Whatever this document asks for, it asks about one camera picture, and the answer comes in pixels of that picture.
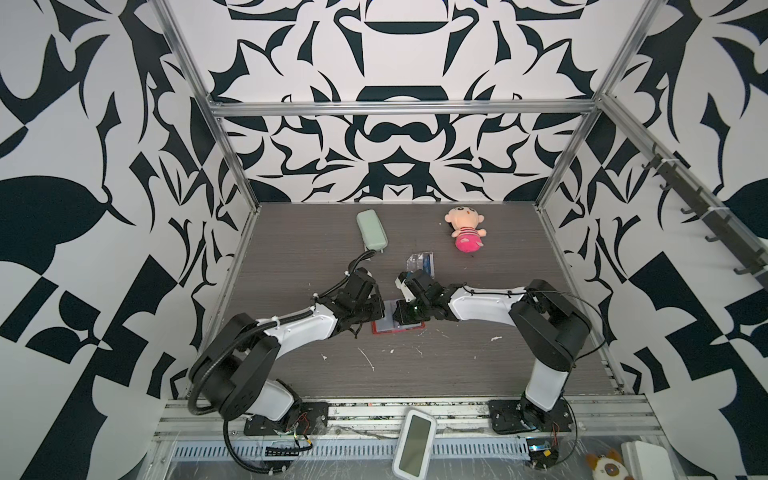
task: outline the plush doll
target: plush doll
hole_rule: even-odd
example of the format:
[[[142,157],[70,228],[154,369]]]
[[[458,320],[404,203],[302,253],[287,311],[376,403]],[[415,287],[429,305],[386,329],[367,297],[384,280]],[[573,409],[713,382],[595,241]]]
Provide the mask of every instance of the plush doll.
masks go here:
[[[485,220],[485,217],[478,215],[474,208],[456,207],[452,208],[445,221],[453,226],[451,237],[456,239],[456,248],[465,253],[476,252],[482,247],[480,237],[485,237],[484,228],[476,230],[478,223]]]
[[[624,466],[621,453],[611,449],[608,455],[587,454],[587,465],[592,469],[593,480],[634,480]]]

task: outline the wooden table surface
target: wooden table surface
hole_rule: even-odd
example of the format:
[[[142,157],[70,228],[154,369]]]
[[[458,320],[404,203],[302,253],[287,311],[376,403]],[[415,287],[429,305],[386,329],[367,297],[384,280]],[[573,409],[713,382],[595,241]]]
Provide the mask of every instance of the wooden table surface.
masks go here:
[[[358,212],[373,208],[389,245],[361,263],[384,300],[402,298],[395,278],[406,259],[435,253],[436,280],[507,289],[547,280],[568,288],[534,207],[529,203],[479,204],[488,231],[480,251],[454,246],[438,204],[264,204],[225,319],[284,315],[311,303],[342,279],[365,249]],[[591,349],[587,341],[584,350]],[[525,390],[534,357],[516,328],[492,322],[433,320],[425,329],[358,338],[343,333],[279,358],[270,378],[289,383],[304,397],[509,396]],[[566,393],[612,393],[599,355],[578,363]]]

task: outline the mint green case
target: mint green case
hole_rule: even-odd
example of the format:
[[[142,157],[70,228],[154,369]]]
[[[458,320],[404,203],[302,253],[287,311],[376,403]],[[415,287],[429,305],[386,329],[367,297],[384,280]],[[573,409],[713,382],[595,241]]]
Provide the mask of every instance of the mint green case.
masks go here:
[[[366,210],[357,214],[357,226],[362,234],[362,241],[367,250],[384,250],[386,233],[379,216],[374,210]]]

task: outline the debris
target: debris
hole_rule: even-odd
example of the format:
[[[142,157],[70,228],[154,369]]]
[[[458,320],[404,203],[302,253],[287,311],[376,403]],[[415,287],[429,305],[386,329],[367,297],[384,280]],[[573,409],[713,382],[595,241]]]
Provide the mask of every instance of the debris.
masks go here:
[[[360,349],[360,347],[357,347],[357,349],[358,349],[358,350],[360,350],[360,353],[362,353],[362,356],[364,356],[364,357],[366,358],[366,360],[368,360],[368,365],[371,365],[371,370],[373,370],[373,371],[375,372],[375,371],[376,371],[376,369],[375,369],[375,368],[373,368],[373,364],[371,363],[371,361],[370,361],[370,359],[368,358],[368,356],[366,355],[366,353],[365,353],[365,352],[363,352],[363,351]]]

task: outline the black and white pattern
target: black and white pattern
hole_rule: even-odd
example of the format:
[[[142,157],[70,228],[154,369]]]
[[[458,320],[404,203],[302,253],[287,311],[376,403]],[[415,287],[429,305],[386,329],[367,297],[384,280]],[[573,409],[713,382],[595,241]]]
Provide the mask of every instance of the black and white pattern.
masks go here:
[[[173,0],[218,101],[589,97],[641,0]]]
[[[768,5],[670,0],[618,99],[768,238]]]
[[[0,7],[3,478],[135,478],[249,208],[145,0]]]
[[[535,200],[578,114],[228,118],[261,201]]]
[[[766,237],[768,5],[671,0],[618,98]],[[624,380],[698,475],[768,474],[768,293],[601,117],[547,205]]]

